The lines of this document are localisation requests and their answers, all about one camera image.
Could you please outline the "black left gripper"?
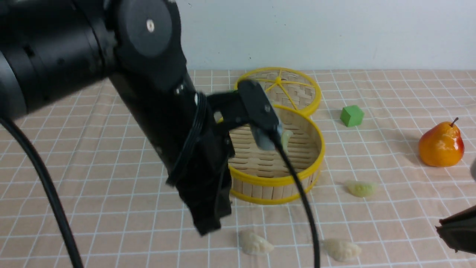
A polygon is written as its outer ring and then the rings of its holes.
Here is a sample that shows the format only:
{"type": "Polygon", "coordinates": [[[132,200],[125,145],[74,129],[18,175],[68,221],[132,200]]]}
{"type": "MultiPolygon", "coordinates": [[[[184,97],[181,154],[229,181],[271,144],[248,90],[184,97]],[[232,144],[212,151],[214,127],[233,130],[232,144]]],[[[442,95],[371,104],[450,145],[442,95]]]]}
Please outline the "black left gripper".
{"type": "Polygon", "coordinates": [[[168,184],[175,187],[200,236],[220,230],[231,214],[231,175],[234,155],[228,132],[203,126],[200,132],[179,123],[168,130],[168,184]]]}

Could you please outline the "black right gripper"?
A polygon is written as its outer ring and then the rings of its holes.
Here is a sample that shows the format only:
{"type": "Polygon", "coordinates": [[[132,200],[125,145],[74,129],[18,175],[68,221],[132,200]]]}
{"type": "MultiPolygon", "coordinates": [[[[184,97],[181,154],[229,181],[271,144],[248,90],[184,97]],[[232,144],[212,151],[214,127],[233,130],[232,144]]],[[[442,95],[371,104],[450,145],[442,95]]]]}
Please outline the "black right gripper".
{"type": "Polygon", "coordinates": [[[439,224],[437,234],[449,248],[476,254],[476,206],[440,219],[439,224]]]}

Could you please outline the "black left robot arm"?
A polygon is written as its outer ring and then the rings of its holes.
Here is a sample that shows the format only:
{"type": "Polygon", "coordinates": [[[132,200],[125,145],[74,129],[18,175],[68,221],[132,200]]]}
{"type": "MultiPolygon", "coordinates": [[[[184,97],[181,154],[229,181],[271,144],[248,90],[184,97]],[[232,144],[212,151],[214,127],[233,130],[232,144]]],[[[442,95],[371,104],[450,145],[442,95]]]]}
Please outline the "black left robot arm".
{"type": "Polygon", "coordinates": [[[186,63],[173,0],[1,1],[1,122],[109,78],[204,236],[231,214],[233,148],[186,63]]]}

